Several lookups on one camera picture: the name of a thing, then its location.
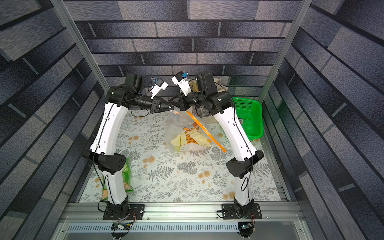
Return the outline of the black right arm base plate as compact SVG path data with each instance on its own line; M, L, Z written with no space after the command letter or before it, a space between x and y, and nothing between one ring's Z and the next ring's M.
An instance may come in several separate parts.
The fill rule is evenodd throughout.
M260 220L263 218L260 205L249 203L246 206L238 204L221 204L224 220Z

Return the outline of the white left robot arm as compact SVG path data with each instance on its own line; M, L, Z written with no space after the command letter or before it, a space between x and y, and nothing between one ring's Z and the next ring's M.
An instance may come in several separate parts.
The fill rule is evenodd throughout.
M173 110L172 105L157 95L167 87L162 79L152 78L149 92L142 94L143 78L134 74L128 74L123 84L110 87L95 140L89 150L82 152L82 156L102 172L100 181L108 192L107 207L118 218L126 216L130 210L123 180L126 157L115 152L123 119L130 107L145 109L151 114Z

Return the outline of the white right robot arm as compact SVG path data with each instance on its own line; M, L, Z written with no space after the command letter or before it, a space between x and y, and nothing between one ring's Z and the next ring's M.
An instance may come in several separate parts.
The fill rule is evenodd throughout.
M170 103L181 111L190 107L204 106L218 121L230 141L234 158L226 163L227 169L235 177L234 209L240 219L255 216L255 202L251 198L250 177L255 163L264 153L258 151L250 142L239 121L233 98L227 91L219 92L213 74L202 72L196 75L198 90L190 88L188 75L178 72L172 82L181 89L181 93L173 97Z

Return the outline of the clear orange zip-top bag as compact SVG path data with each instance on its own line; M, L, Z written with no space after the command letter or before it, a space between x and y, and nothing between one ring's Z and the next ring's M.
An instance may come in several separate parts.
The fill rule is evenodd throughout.
M177 135L182 133L189 134L193 132L200 132L212 141L211 147L218 147L223 153L225 153L227 148L221 141L218 134L214 132L214 126L209 122L209 120L209 118L199 118L189 111L170 111L165 123L165 143L169 146L170 150L175 151L174 146L171 145L171 140L173 140Z

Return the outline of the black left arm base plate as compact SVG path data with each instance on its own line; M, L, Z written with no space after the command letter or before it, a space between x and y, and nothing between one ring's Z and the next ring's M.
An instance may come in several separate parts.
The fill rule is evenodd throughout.
M130 204L119 206L108 204L104 211L103 220L105 221L133 221L142 220L145 206L143 204Z

